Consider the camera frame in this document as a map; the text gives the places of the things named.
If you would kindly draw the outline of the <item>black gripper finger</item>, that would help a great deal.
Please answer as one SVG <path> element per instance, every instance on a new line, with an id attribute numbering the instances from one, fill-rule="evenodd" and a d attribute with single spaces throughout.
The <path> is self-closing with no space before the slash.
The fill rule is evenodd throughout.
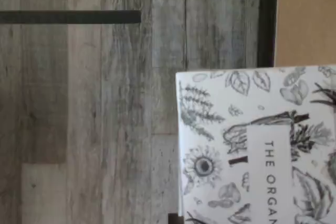
<path id="1" fill-rule="evenodd" d="M 168 224 L 184 224 L 184 217 L 179 216 L 178 213 L 168 213 L 167 223 Z"/>

